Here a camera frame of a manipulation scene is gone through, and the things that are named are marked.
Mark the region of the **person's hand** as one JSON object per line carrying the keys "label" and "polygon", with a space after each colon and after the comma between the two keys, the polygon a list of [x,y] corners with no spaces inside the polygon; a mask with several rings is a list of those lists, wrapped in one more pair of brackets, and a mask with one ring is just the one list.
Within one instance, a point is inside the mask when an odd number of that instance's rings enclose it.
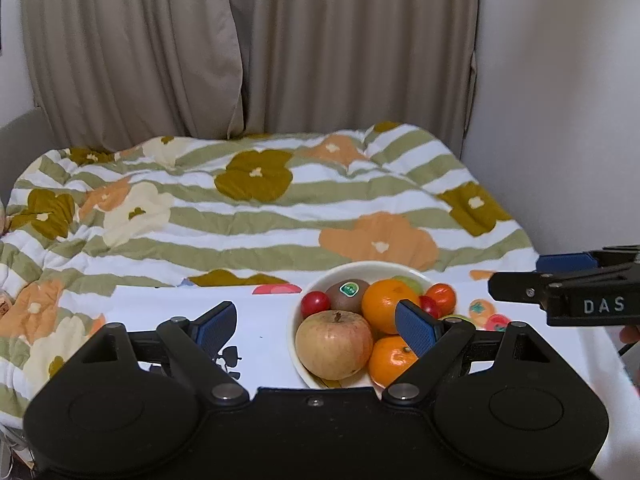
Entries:
{"label": "person's hand", "polygon": [[640,326],[627,325],[620,331],[620,341],[623,344],[635,344],[640,340]]}

